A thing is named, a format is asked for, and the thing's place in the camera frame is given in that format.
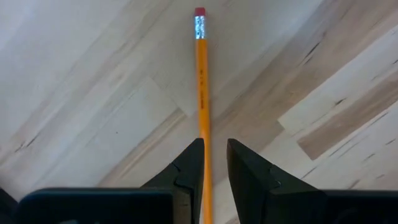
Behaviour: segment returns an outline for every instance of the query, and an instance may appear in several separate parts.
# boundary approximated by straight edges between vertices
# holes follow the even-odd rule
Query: pencil body
[[[195,50],[197,61],[198,122],[200,137],[205,142],[205,177],[203,180],[203,213],[205,224],[212,224],[212,181],[211,181],[211,142],[210,104],[207,70],[207,40],[205,33],[205,9],[195,9]]]

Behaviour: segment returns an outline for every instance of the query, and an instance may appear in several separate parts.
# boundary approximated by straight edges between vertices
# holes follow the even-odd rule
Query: pencil eraser
[[[195,8],[195,16],[205,16],[206,9],[204,7]]]

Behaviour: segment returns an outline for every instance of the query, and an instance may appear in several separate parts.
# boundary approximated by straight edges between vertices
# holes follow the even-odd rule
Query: pencil
[[[213,223],[213,199],[211,181],[210,150],[210,105],[207,73],[206,11],[204,7],[195,9],[195,50],[197,63],[198,122],[200,137],[205,142],[205,178],[203,180],[204,223]]]

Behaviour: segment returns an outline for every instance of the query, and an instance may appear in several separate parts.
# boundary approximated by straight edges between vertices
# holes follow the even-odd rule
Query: metal ferrule
[[[196,40],[206,38],[205,21],[206,21],[206,19],[204,16],[195,16]]]

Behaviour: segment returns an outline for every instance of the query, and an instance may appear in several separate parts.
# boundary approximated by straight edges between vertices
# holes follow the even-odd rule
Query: wood grain
[[[0,187],[139,187],[198,137],[208,12],[215,223],[236,138],[316,187],[398,189],[396,0],[0,2]]]

